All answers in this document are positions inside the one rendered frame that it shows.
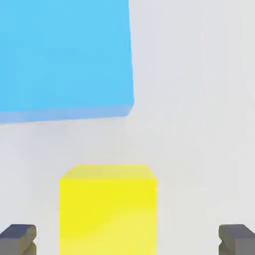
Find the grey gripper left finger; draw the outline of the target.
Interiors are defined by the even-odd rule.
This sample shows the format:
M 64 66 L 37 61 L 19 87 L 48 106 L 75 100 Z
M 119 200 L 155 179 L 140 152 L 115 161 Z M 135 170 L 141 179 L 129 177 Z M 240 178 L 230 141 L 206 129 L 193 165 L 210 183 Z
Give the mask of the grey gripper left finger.
M 11 224 L 0 234 L 0 255 L 36 255 L 35 225 Z

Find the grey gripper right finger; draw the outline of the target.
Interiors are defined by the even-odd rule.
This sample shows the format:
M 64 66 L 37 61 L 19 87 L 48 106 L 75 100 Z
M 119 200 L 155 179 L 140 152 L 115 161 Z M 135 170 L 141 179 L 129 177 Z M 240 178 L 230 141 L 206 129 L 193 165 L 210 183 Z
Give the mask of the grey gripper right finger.
M 243 224 L 220 225 L 219 255 L 255 255 L 255 233 Z

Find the small yellow cube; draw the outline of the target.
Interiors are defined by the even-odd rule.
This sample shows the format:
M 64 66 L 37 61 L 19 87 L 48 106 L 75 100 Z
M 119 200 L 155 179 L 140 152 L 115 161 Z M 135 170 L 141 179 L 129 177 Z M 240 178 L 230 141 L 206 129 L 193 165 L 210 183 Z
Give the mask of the small yellow cube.
M 59 182 L 59 255 L 156 255 L 147 165 L 76 165 Z

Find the large blue box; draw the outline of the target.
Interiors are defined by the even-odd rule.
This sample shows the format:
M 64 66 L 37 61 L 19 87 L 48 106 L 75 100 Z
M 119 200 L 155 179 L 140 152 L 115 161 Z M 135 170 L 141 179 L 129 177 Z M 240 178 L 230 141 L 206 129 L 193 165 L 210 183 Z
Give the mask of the large blue box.
M 0 123 L 125 117 L 129 0 L 0 0 Z

